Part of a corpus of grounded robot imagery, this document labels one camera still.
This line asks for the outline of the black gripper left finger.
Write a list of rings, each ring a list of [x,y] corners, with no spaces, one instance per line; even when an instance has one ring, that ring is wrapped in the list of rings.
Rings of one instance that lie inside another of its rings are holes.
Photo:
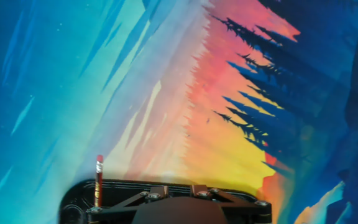
[[[133,218],[141,205],[168,197],[168,186],[151,187],[108,208],[92,207],[86,211],[87,223],[115,222]]]

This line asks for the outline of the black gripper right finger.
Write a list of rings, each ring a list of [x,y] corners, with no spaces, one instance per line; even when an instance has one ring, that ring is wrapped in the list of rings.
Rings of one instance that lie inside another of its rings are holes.
[[[217,203],[229,224],[272,224],[272,204],[251,194],[192,185],[191,196]]]

